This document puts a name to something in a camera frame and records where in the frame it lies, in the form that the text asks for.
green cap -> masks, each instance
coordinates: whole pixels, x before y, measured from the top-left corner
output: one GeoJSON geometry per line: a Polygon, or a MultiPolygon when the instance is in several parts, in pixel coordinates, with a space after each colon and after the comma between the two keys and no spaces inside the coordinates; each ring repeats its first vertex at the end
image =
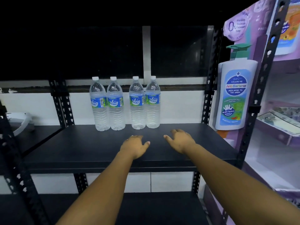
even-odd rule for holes
{"type": "Polygon", "coordinates": [[[248,58],[249,51],[248,48],[251,46],[249,43],[239,43],[227,46],[226,48],[233,49],[233,52],[230,54],[230,59],[236,58],[248,58]]]}

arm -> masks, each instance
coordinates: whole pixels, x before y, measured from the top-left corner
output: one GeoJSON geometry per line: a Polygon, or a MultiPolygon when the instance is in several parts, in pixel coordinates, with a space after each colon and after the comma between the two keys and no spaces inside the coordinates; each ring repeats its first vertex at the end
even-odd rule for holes
{"type": "Polygon", "coordinates": [[[114,224],[123,199],[132,161],[141,157],[150,142],[143,136],[125,140],[111,164],[77,198],[56,225],[114,224]]]}
{"type": "Polygon", "coordinates": [[[294,225],[300,223],[300,210],[277,193],[238,168],[217,158],[183,130],[171,131],[167,142],[196,165],[210,190],[233,221],[238,224],[294,225]]]}

forearm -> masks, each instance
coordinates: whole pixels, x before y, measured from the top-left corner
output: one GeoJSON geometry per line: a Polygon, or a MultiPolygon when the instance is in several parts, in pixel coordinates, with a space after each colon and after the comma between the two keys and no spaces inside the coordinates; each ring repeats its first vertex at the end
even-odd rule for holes
{"type": "Polygon", "coordinates": [[[296,224],[299,211],[288,201],[197,144],[185,154],[236,224],[296,224]]]}
{"type": "Polygon", "coordinates": [[[111,164],[78,197],[58,225],[114,224],[133,158],[120,151],[111,164]]]}

clear plastic bottle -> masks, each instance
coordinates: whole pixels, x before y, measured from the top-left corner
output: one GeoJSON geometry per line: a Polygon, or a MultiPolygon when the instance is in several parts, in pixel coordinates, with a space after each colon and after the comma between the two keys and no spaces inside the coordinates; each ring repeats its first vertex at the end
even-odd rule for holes
{"type": "Polygon", "coordinates": [[[107,88],[108,110],[110,115],[110,126],[113,130],[125,128],[123,91],[117,77],[110,77],[110,84],[107,88]]]}
{"type": "Polygon", "coordinates": [[[139,82],[139,77],[134,76],[133,82],[129,88],[129,100],[130,100],[130,114],[131,114],[131,126],[136,130],[145,128],[145,92],[144,88],[139,82]]]}
{"type": "Polygon", "coordinates": [[[106,91],[99,83],[99,77],[93,76],[93,83],[90,87],[90,97],[94,113],[95,126],[98,131],[108,130],[110,121],[107,110],[106,91]]]}
{"type": "Polygon", "coordinates": [[[160,124],[160,87],[156,76],[151,76],[151,82],[146,88],[146,125],[154,129],[160,124]]]}

left hand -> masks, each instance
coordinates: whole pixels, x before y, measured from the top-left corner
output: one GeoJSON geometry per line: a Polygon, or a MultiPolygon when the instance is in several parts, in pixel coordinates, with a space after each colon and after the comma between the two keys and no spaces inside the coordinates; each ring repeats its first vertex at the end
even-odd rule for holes
{"type": "Polygon", "coordinates": [[[142,145],[143,136],[131,136],[125,140],[121,146],[120,152],[125,151],[126,153],[132,155],[132,158],[135,160],[141,157],[147,150],[150,145],[150,141],[147,141],[142,145]]]}

